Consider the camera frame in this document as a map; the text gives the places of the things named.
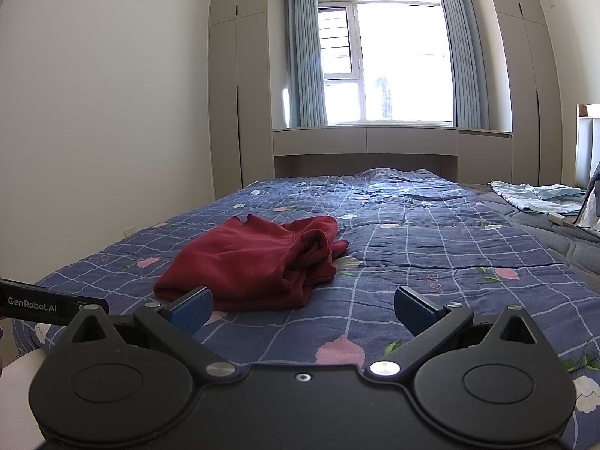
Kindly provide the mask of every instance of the silver rivet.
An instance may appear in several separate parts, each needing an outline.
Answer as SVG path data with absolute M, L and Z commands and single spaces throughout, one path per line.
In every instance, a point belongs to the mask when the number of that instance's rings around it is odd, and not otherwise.
M 390 375 L 396 375 L 400 372 L 400 365 L 389 360 L 379 360 L 379 362 L 373 362 L 369 367 L 371 372 L 382 377 L 389 377 Z
M 296 380 L 300 381 L 300 382 L 308 382 L 309 380 L 311 380 L 313 377 L 310 374 L 296 374 Z
M 235 365 L 230 362 L 212 362 L 206 366 L 206 372 L 212 377 L 227 377 L 235 372 Z

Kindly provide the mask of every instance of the drawer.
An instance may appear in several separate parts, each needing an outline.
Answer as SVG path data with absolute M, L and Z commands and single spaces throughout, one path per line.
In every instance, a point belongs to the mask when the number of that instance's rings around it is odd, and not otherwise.
M 369 154 L 458 155 L 458 131 L 448 128 L 367 128 Z
M 364 127 L 323 127 L 276 130 L 273 132 L 276 156 L 367 153 Z

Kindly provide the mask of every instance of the window pane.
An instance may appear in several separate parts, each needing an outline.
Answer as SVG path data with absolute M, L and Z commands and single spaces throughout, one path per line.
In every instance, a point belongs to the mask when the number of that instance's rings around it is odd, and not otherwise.
M 367 120 L 452 121 L 442 9 L 359 4 Z
M 357 122 L 361 118 L 358 83 L 343 82 L 325 86 L 325 106 L 329 123 Z
M 345 8 L 319 9 L 321 65 L 325 74 L 352 72 Z

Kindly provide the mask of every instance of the electrical outlet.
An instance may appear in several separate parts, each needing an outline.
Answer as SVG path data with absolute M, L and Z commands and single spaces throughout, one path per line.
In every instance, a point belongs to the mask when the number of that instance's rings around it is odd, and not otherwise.
M 127 237 L 131 237 L 131 235 L 133 235 L 135 232 L 136 232 L 136 227 L 135 227 L 135 226 L 130 226 L 129 228 L 126 228 L 126 229 L 123 231 L 123 236 L 124 236 L 125 238 L 127 238 Z

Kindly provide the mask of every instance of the red cloth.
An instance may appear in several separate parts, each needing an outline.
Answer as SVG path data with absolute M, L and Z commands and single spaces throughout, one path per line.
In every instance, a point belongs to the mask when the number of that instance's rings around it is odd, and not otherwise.
M 333 280 L 332 259 L 348 248 L 334 241 L 337 231 L 331 216 L 285 225 L 234 216 L 186 245 L 154 293 L 172 301 L 205 285 L 221 311 L 302 308 L 313 286 Z

